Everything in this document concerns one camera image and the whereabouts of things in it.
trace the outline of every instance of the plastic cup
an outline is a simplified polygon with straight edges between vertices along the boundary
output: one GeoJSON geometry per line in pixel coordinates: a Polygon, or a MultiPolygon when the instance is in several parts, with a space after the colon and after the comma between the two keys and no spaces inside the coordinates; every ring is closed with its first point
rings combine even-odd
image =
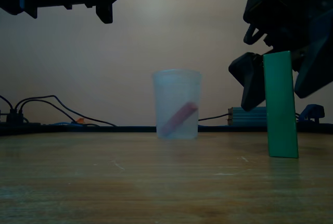
{"type": "Polygon", "coordinates": [[[197,71],[184,69],[153,74],[159,138],[194,139],[198,136],[201,77],[197,71]]]}

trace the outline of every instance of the green block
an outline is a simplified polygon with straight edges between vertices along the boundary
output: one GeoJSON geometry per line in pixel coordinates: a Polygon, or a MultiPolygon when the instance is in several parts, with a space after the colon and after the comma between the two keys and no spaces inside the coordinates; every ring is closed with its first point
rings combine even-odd
{"type": "Polygon", "coordinates": [[[298,158],[290,52],[264,55],[264,73],[270,156],[298,158]]]}

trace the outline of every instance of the black cable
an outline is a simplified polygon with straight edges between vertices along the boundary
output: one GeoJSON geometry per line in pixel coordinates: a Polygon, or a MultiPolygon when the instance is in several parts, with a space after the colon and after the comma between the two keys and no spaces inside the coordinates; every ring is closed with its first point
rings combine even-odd
{"type": "Polygon", "coordinates": [[[78,112],[75,112],[74,110],[68,108],[65,104],[63,104],[62,101],[61,101],[58,97],[56,97],[55,95],[47,95],[47,96],[39,96],[39,97],[31,97],[31,98],[23,99],[23,100],[19,101],[18,104],[16,104],[15,109],[17,110],[17,108],[19,107],[19,105],[20,105],[21,103],[23,103],[24,101],[32,100],[32,99],[44,99],[44,98],[50,98],[50,97],[54,97],[54,98],[55,98],[55,99],[56,99],[56,100],[62,105],[62,107],[64,107],[64,108],[67,109],[68,111],[71,111],[72,113],[74,113],[74,114],[76,114],[76,115],[78,115],[78,116],[81,116],[81,117],[86,118],[86,119],[91,120],[91,121],[97,121],[97,122],[105,123],[105,124],[108,124],[108,125],[111,125],[111,126],[116,127],[116,125],[114,125],[114,124],[112,124],[112,123],[109,123],[109,122],[107,122],[107,121],[97,120],[97,119],[94,119],[94,118],[91,118],[91,117],[87,117],[87,116],[81,115],[81,114],[78,113],[78,112]]]}
{"type": "Polygon", "coordinates": [[[0,98],[1,98],[2,100],[4,100],[4,101],[9,105],[10,109],[12,109],[12,104],[10,103],[9,100],[5,99],[2,95],[0,95],[0,98]]]}
{"type": "Polygon", "coordinates": [[[50,103],[50,102],[48,102],[48,101],[44,101],[44,100],[36,100],[36,99],[32,99],[32,100],[25,101],[25,102],[22,104],[21,108],[20,108],[20,112],[22,112],[24,105],[27,104],[27,103],[29,103],[29,102],[42,102],[42,103],[50,104],[52,107],[54,107],[54,108],[56,108],[57,110],[59,110],[60,112],[64,113],[69,119],[71,119],[73,122],[75,122],[75,120],[74,120],[70,115],[68,115],[65,111],[63,111],[61,108],[58,108],[56,105],[54,105],[54,104],[52,104],[52,103],[50,103]]]}
{"type": "Polygon", "coordinates": [[[215,117],[203,118],[203,119],[199,119],[199,121],[206,121],[206,120],[211,120],[211,119],[221,118],[221,117],[224,117],[224,116],[230,116],[230,114],[224,114],[224,115],[221,115],[221,116],[215,116],[215,117]]]}

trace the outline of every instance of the wooden table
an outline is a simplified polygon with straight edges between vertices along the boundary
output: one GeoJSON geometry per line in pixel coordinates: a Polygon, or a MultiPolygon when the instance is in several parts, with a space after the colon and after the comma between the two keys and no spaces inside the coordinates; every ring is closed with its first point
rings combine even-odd
{"type": "Polygon", "coordinates": [[[333,223],[333,136],[54,133],[0,138],[0,223],[333,223]]]}

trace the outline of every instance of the white wall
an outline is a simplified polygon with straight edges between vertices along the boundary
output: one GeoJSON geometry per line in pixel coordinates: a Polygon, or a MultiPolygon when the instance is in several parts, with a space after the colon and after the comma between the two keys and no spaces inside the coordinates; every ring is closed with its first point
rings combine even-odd
{"type": "MultiPolygon", "coordinates": [[[[103,24],[95,9],[74,6],[39,9],[39,18],[0,11],[0,94],[17,102],[28,96],[56,94],[71,108],[118,125],[154,125],[151,74],[187,68],[203,74],[200,116],[239,106],[242,86],[228,72],[245,52],[263,54],[242,42],[248,25],[242,15],[247,0],[118,0],[114,23],[103,24]]],[[[326,109],[333,86],[307,99],[326,109]]],[[[0,109],[6,105],[0,101],[0,109]]],[[[66,117],[48,105],[31,103],[25,116],[53,123],[66,117]]],[[[207,125],[225,124],[218,119],[207,125]]]]}

